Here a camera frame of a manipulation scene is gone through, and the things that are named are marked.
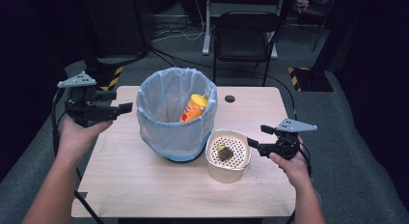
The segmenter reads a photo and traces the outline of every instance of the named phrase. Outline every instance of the green sponge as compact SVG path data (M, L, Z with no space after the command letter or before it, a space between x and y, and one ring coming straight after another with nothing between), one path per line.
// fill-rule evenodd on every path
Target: green sponge
M219 159L222 162L232 158L232 156L233 156L233 151L231 149L229 149L226 145L219 146L217 148L217 152L219 154Z

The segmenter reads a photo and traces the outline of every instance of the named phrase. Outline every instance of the wooden table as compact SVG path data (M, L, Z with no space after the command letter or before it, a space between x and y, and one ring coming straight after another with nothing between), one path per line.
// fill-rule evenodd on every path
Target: wooden table
M112 105L134 102L133 111L118 117L96 141L79 192L100 217L268 217L289 216L295 190L283 170L252 149L249 166L234 183L215 181L205 154L184 164L155 154L139 135L136 95L139 87L118 89ZM272 87L218 87L216 128L240 131L261 143L277 138L260 125L276 126L286 111ZM228 103L225 96L235 97ZM75 199L72 216L89 217Z

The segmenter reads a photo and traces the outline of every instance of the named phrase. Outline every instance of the plastic strainer basket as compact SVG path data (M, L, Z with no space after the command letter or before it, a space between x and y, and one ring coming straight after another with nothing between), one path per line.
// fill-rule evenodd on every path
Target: plastic strainer basket
M217 148L225 145L233 151L233 156L225 161L219 159ZM229 129L214 130L207 140L205 157L210 176L224 183L236 182L243 176L249 165L252 152L247 144L247 136Z

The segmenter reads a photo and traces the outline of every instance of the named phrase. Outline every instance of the gray carpet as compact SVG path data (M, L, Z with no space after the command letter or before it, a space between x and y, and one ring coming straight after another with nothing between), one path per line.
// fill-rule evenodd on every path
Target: gray carpet
M311 67L327 34L325 32L317 50L311 52L316 37L314 29L285 26L277 43L279 58L271 62L269 71L271 77L280 80L291 91L298 120L318 126L318 131L302 133L302 137L311 151L314 185L323 198L321 205L325 218L328 223L409 223L408 211L398 199L387 172L372 157L354 127L347 99L337 78L326 71L334 88L333 93L295 92L292 88L287 68ZM168 38L153 42L152 46L179 58L211 66L212 52L209 56L201 54L203 39L203 36L195 41L189 41L185 37ZM209 67L166 59L175 66L194 68L209 78L212 76ZM104 61L122 60L111 58ZM164 70L169 66L150 52L146 58L124 67L116 88L122 85L140 85L156 70ZM235 65L225 67L238 68ZM66 68L69 76L84 69L82 62ZM259 86L261 81L222 78L217 84ZM266 85L280 89L287 114L293 118L290 96L285 87L271 78L267 79ZM0 223L19 223L25 215L53 161L51 140L51 123L48 119L25 154L0 184ZM82 162L81 171L84 171L88 157L89 155ZM286 220L286 217L271 217L265 218L263 223L285 223ZM106 218L104 221L117 223L115 218ZM73 222L94 223L91 218L74 218Z

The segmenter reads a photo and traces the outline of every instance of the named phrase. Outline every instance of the plastic trash bag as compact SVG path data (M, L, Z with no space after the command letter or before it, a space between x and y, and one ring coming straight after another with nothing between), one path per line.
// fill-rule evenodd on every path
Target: plastic trash bag
M205 95L208 106L199 118L180 123L192 94ZM213 130L217 89L198 70L170 68L157 71L142 83L136 105L144 142L165 158L185 162L201 154Z

